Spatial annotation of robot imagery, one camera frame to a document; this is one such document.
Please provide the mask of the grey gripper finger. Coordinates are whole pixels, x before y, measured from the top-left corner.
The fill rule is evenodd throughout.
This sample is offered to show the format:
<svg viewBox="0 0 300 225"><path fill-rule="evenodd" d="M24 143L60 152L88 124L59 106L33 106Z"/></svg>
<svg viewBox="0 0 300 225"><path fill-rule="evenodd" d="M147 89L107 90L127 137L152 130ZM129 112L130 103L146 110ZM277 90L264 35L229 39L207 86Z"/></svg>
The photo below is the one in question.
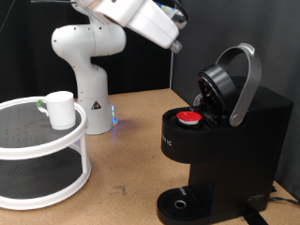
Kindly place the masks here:
<svg viewBox="0 0 300 225"><path fill-rule="evenodd" d="M173 52L173 53L179 53L181 50L182 50L182 44L176 40L170 47L170 50Z"/></svg>

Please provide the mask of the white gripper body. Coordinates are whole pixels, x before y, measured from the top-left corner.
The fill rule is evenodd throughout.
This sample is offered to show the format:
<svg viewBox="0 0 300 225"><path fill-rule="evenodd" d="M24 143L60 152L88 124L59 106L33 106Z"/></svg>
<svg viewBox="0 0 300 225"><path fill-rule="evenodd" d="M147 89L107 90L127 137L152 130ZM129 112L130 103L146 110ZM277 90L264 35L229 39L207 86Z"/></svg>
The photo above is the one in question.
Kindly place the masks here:
<svg viewBox="0 0 300 225"><path fill-rule="evenodd" d="M176 25L153 0L144 0L127 28L164 49L170 49L179 35Z"/></svg>

